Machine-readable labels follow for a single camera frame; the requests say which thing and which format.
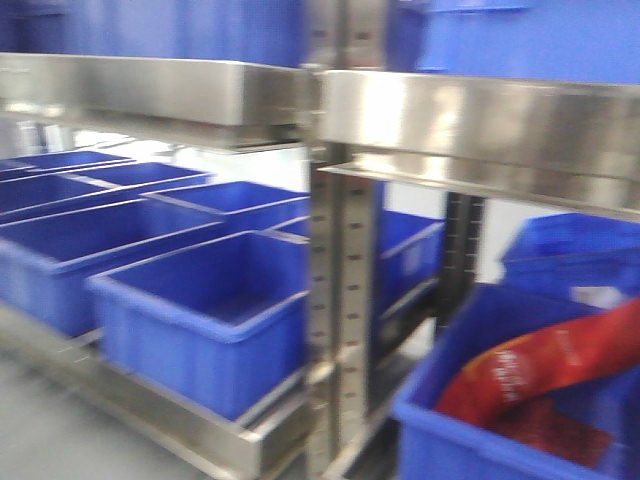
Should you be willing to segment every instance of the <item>stainless steel shelf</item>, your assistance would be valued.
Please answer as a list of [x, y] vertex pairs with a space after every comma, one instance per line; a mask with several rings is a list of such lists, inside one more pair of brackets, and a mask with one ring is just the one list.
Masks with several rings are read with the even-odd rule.
[[311, 414], [295, 378], [262, 402], [259, 412], [234, 423], [111, 368], [84, 342], [66, 339], [2, 305], [0, 349], [73, 386], [215, 479], [277, 478], [300, 455], [310, 428]]
[[297, 140], [300, 71], [227, 61], [0, 54], [0, 114], [209, 147]]
[[334, 71], [328, 170], [640, 220], [640, 87]]

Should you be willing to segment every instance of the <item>metal upright post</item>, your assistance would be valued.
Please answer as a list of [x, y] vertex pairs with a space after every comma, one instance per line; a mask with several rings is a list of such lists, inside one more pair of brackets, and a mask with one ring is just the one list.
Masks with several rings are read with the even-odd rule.
[[314, 0], [309, 6], [310, 56], [308, 75], [302, 86], [300, 106], [306, 125], [309, 149], [309, 190], [311, 194], [311, 292], [308, 305], [310, 368], [307, 391], [314, 423], [307, 439], [307, 478], [319, 479], [337, 454], [338, 385], [335, 368], [338, 318], [338, 276], [340, 241], [335, 228], [340, 217], [339, 179], [319, 169], [337, 161], [344, 149], [324, 145], [318, 139], [323, 70], [344, 65], [345, 4], [341, 0]]
[[440, 286], [438, 331], [473, 287], [484, 216], [484, 198], [447, 194], [446, 232]]
[[311, 294], [307, 377], [315, 428], [308, 477], [318, 479], [364, 425], [369, 410], [375, 182], [319, 171], [348, 161], [345, 145], [318, 141], [323, 69], [380, 68], [387, 0], [310, 2], [307, 117], [311, 191]]

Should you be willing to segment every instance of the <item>gray floor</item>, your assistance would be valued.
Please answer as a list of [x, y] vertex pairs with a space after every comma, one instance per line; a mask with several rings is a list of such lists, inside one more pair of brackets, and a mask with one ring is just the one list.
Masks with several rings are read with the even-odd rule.
[[205, 478], [68, 388], [0, 353], [0, 479]]

